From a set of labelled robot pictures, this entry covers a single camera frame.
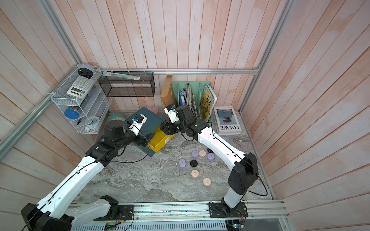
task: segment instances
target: purple round box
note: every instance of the purple round box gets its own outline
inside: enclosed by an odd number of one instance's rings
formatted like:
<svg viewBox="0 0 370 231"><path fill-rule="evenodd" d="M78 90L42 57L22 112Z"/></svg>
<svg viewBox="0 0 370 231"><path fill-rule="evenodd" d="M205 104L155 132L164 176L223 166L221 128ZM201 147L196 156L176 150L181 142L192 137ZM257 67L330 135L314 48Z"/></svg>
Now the purple round box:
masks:
<svg viewBox="0 0 370 231"><path fill-rule="evenodd" d="M215 155L213 153L208 153L207 159L208 160L214 160L215 159Z"/></svg>
<svg viewBox="0 0 370 231"><path fill-rule="evenodd" d="M180 159L179 165L180 165L180 168L185 168L186 161L184 159Z"/></svg>
<svg viewBox="0 0 370 231"><path fill-rule="evenodd" d="M191 155L194 157L194 158L197 158L199 156L199 152L197 150L194 150Z"/></svg>

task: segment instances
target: calculator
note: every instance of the calculator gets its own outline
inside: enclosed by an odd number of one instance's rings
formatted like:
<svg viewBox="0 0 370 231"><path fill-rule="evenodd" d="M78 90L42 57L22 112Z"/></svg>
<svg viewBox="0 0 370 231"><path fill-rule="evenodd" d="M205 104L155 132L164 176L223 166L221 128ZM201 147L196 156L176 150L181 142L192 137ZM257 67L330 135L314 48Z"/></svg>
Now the calculator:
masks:
<svg viewBox="0 0 370 231"><path fill-rule="evenodd" d="M77 79L67 91L67 94L84 99L89 92L89 82L90 80L88 78L82 76L77 77Z"/></svg>

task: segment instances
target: book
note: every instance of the book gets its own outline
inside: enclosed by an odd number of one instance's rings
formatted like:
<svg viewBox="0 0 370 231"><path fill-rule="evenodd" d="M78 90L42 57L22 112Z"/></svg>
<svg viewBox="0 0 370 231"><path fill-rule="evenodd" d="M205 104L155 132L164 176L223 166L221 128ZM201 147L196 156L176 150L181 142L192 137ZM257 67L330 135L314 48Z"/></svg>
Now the book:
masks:
<svg viewBox="0 0 370 231"><path fill-rule="evenodd" d="M198 110L196 109L196 106L194 104L197 104L195 101L195 97L193 94L193 90L191 88L191 84L187 83L186 87L182 90L184 94L184 98L186 101L186 104L189 105L191 112L195 116L196 120L199 119Z"/></svg>
<svg viewBox="0 0 370 231"><path fill-rule="evenodd" d="M200 114L201 114L201 119L204 122L208 122L210 114L212 113L212 109L214 105L216 104L217 101L217 96L213 92L212 87L208 84L204 85L204 90L203 90L203 97L201 101L201 105L204 107L200 107Z"/></svg>
<svg viewBox="0 0 370 231"><path fill-rule="evenodd" d="M182 106L182 105L185 105L186 102L185 102L185 98L184 98L184 94L182 93L182 91L180 91L179 93L179 106Z"/></svg>
<svg viewBox="0 0 370 231"><path fill-rule="evenodd" d="M219 135L239 135L242 132L238 118L232 106L213 108Z"/></svg>

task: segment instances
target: white wire shelf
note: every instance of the white wire shelf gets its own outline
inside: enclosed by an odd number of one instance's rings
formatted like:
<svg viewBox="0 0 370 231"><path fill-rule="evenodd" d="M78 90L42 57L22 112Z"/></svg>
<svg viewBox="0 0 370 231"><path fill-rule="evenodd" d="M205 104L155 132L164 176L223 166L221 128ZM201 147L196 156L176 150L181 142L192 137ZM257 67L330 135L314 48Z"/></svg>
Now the white wire shelf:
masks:
<svg viewBox="0 0 370 231"><path fill-rule="evenodd" d="M94 67L95 73L89 80L87 88L89 96L84 98L67 94L73 82L78 78L76 69L52 96L52 101L64 114L67 110L75 111L74 116L66 118L77 130L78 133L98 134L101 124L112 103L112 99L105 96L100 86L94 87L96 80L101 75L99 67Z"/></svg>

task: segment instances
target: blue round lid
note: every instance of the blue round lid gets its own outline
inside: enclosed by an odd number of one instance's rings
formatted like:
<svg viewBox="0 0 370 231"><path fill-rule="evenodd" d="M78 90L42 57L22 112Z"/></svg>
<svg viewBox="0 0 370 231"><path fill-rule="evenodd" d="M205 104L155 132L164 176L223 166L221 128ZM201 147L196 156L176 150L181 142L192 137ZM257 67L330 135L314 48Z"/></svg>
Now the blue round lid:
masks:
<svg viewBox="0 0 370 231"><path fill-rule="evenodd" d="M78 112L74 111L74 110L71 110L71 109L67 109L64 111L64 115L69 118L69 119L78 119Z"/></svg>

